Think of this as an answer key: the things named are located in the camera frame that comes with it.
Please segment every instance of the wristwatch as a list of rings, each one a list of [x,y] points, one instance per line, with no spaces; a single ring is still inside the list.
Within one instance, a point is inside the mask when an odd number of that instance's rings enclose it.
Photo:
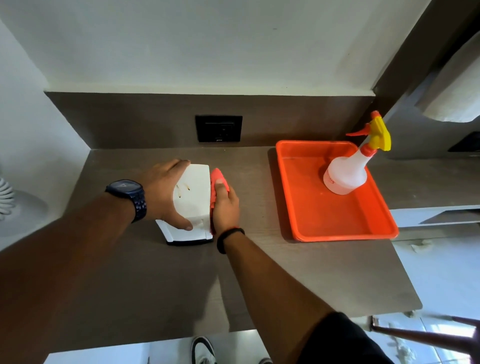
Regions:
[[[119,180],[109,184],[105,192],[115,197],[128,198],[135,206],[135,218],[133,222],[141,220],[147,214],[147,204],[145,203],[144,188],[141,184],[131,180]]]

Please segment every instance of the brown backsplash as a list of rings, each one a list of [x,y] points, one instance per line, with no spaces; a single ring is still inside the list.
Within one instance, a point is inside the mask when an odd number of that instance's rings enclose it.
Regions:
[[[373,101],[371,96],[46,94],[92,149],[342,139]],[[195,115],[242,115],[240,142],[199,143]]]

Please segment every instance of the laminate countertop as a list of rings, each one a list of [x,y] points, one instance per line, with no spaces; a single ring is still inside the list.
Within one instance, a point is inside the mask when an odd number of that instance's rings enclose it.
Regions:
[[[335,309],[356,317],[421,308],[390,240],[292,240],[273,147],[92,150],[69,209],[172,158],[219,167],[240,198],[247,235]],[[156,223],[143,220],[127,229],[61,319],[55,351],[254,328],[214,244],[168,246]]]

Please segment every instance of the plastic tray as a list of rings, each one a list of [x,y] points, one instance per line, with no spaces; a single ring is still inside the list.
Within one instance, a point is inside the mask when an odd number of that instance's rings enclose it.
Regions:
[[[370,172],[366,183],[346,195],[327,189],[330,162],[358,150],[350,142],[281,140],[276,144],[293,237],[301,242],[392,239],[398,227]]]

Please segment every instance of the shoe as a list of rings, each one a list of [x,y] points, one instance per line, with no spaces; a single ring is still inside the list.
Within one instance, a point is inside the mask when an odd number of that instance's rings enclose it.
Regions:
[[[216,364],[212,343],[205,336],[192,341],[192,364]]]

